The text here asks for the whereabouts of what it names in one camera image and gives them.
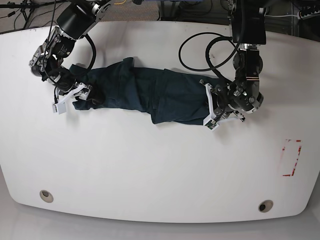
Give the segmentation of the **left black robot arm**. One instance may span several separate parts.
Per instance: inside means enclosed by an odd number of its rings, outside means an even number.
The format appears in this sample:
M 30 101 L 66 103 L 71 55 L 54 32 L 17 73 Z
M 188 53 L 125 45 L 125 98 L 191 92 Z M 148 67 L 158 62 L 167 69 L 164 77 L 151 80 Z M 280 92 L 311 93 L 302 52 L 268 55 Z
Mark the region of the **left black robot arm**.
M 257 111 L 264 100 L 260 93 L 259 78 L 263 61 L 258 49 L 260 45 L 266 44 L 263 10 L 246 0 L 230 0 L 228 17 L 232 36 L 218 36 L 205 49 L 205 60 L 209 68 L 223 82 L 212 86 L 200 81 L 205 87 L 209 109 L 203 125 L 211 130 L 227 121 L 245 121 L 243 114 Z M 233 81 L 221 76 L 210 60 L 211 48 L 220 41 L 228 41 L 234 45 L 230 57 L 235 69 Z

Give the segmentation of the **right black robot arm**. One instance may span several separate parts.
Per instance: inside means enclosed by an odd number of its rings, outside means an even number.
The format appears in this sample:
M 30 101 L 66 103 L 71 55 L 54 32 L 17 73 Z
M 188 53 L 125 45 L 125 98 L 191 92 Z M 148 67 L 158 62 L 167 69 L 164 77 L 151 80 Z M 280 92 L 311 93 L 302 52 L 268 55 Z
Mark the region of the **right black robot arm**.
M 57 26 L 50 28 L 48 37 L 29 61 L 32 74 L 54 86 L 55 104 L 59 103 L 59 94 L 94 104 L 104 101 L 103 93 L 93 84 L 84 83 L 83 78 L 92 69 L 97 56 L 88 32 L 104 17 L 109 7 L 108 0 L 72 0 L 57 18 Z M 70 56 L 76 41 L 83 38 L 92 49 L 90 64 L 80 73 L 71 73 L 62 63 Z

